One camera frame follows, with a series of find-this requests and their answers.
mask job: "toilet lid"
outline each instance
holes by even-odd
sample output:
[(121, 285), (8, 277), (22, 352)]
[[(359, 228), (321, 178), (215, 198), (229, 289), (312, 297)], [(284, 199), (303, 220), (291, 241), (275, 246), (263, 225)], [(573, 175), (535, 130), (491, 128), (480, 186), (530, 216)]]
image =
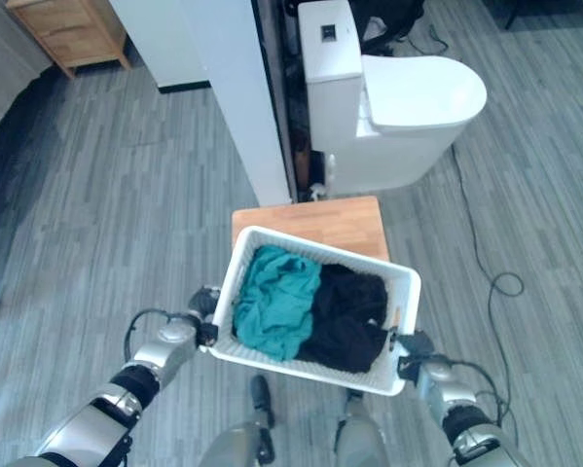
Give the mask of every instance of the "toilet lid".
[(449, 58), (362, 55), (362, 67), (376, 126), (454, 125), (486, 104), (481, 78)]

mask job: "black cloth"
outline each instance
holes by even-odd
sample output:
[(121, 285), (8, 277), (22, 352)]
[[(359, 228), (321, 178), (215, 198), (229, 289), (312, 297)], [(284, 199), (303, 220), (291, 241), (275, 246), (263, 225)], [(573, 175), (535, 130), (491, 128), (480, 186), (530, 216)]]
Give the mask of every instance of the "black cloth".
[(387, 294), (383, 280), (341, 265), (321, 268), (312, 301), (312, 334), (298, 360), (336, 370), (367, 373), (383, 349)]

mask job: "black chair leg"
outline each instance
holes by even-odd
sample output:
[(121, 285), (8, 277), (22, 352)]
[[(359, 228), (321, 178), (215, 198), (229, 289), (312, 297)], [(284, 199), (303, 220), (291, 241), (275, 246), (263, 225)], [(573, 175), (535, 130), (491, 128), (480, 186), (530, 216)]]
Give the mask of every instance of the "black chair leg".
[(522, 3), (523, 3), (523, 0), (516, 0), (516, 3), (514, 4), (514, 8), (512, 9), (512, 14), (509, 16), (509, 19), (507, 20), (507, 23), (505, 24), (505, 30), (509, 29), (510, 26), (512, 25), (512, 22), (514, 22), (514, 19), (516, 19), (516, 15), (518, 14), (518, 11), (520, 10)]

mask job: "toilet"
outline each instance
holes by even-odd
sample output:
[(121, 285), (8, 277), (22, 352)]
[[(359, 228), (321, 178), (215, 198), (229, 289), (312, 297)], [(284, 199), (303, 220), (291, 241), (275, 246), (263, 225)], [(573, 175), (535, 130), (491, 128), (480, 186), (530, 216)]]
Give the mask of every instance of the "toilet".
[(302, 3), (298, 17), (310, 141), (331, 195), (418, 181), (486, 104), (459, 61), (361, 55), (347, 0)]

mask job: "clothing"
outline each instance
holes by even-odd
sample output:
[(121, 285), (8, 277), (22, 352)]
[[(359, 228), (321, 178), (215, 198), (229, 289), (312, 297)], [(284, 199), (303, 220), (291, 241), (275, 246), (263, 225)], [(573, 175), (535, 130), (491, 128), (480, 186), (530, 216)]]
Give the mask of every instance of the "clothing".
[(383, 280), (341, 265), (323, 266), (320, 279), (310, 310), (312, 335), (297, 358), (350, 373), (368, 372), (387, 335), (381, 328), (388, 301)]
[(259, 248), (235, 306), (234, 325), (244, 345), (274, 360), (295, 358), (312, 332), (310, 306), (321, 265), (273, 245)]

